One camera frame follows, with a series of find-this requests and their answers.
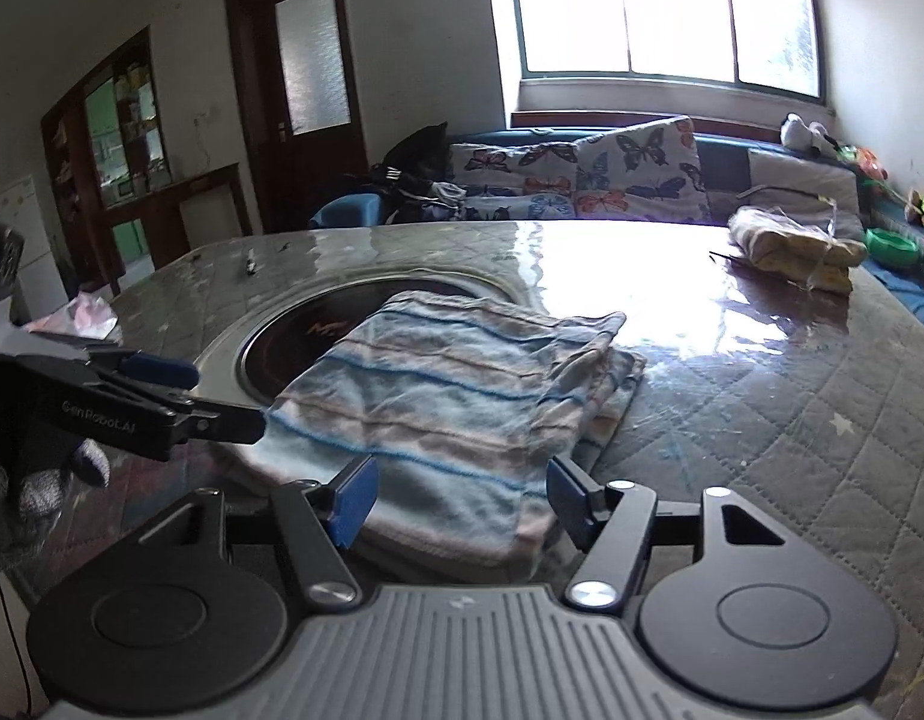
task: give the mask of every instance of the folded cloth bundle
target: folded cloth bundle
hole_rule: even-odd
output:
[[[826,292],[852,292],[849,268],[861,265],[865,245],[830,237],[782,214],[743,206],[729,219],[729,233],[760,271],[782,274]]]
[[[262,440],[226,450],[265,485],[371,453],[357,554],[406,581],[524,580],[555,530],[548,459],[590,469],[641,379],[612,343],[624,322],[401,293],[283,391]]]

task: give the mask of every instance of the folded towel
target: folded towel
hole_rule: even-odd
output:
[[[553,536],[548,459],[590,469],[641,379],[643,358],[612,345],[624,322],[402,293],[283,391],[262,440],[227,449],[267,485],[372,453],[356,552],[406,581],[521,581]]]
[[[849,268],[867,255],[858,241],[832,238],[818,227],[758,208],[739,208],[729,219],[729,234],[760,271],[839,295],[852,292]]]

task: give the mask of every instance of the gloved hand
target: gloved hand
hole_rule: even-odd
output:
[[[0,463],[0,571],[32,557],[43,547],[62,512],[72,474],[94,487],[109,483],[109,460],[93,440],[85,440],[60,469],[26,476],[12,490]]]

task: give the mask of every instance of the black cable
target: black cable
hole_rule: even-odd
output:
[[[12,625],[12,617],[9,615],[9,605],[5,603],[5,593],[2,591],[1,581],[0,599],[2,600],[2,611],[5,613],[5,624],[9,626],[12,646],[16,648],[16,658],[19,660],[19,668],[22,669],[22,678],[25,680],[25,716],[32,717],[32,685],[29,685],[29,672],[28,669],[25,668],[25,661],[22,660],[22,650],[19,650],[19,642],[16,639],[16,629]]]

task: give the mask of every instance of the green bowl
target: green bowl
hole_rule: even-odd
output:
[[[888,230],[866,230],[865,247],[873,260],[887,268],[911,268],[919,261],[919,245]]]

